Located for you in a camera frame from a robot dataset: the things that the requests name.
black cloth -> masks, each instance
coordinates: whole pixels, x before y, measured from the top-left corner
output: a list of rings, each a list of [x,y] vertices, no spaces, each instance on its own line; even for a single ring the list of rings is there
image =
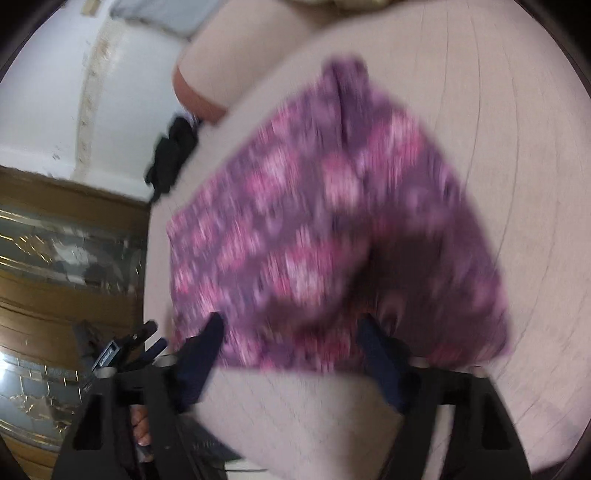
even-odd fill
[[[145,175],[145,182],[154,187],[150,203],[155,203],[162,194],[167,194],[177,181],[178,175],[189,155],[197,147],[197,133],[186,118],[178,116],[162,136],[154,151],[154,163]]]

wooden panel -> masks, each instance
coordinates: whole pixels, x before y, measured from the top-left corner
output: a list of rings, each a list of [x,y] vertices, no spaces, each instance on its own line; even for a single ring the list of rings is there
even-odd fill
[[[5,167],[0,167],[0,204],[142,238],[150,221],[146,203]]]
[[[0,167],[0,205],[146,241],[145,203],[67,181]],[[0,349],[20,358],[78,369],[72,324],[93,323],[105,338],[142,323],[143,296],[106,294],[0,270]]]
[[[95,326],[105,339],[129,333],[129,326]],[[72,370],[80,368],[72,322],[36,318],[0,307],[0,350],[19,358]]]
[[[50,480],[57,454],[26,443],[19,442],[8,435],[2,435],[15,460],[31,478]]]
[[[0,270],[0,306],[34,316],[131,327],[141,321],[142,305],[142,295],[107,295],[17,277]]]

finger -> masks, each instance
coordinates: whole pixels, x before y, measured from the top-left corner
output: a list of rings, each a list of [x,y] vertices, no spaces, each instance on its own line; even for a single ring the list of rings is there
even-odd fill
[[[143,405],[132,405],[131,424],[135,427],[148,416],[148,409]]]
[[[138,440],[138,445],[141,445],[142,447],[147,447],[151,443],[152,443],[152,436],[149,433],[147,433],[146,435],[144,435],[142,438],[140,438]]]
[[[134,437],[137,442],[139,442],[143,437],[145,437],[150,432],[150,425],[148,424],[148,419],[143,419],[141,422],[134,427]]]

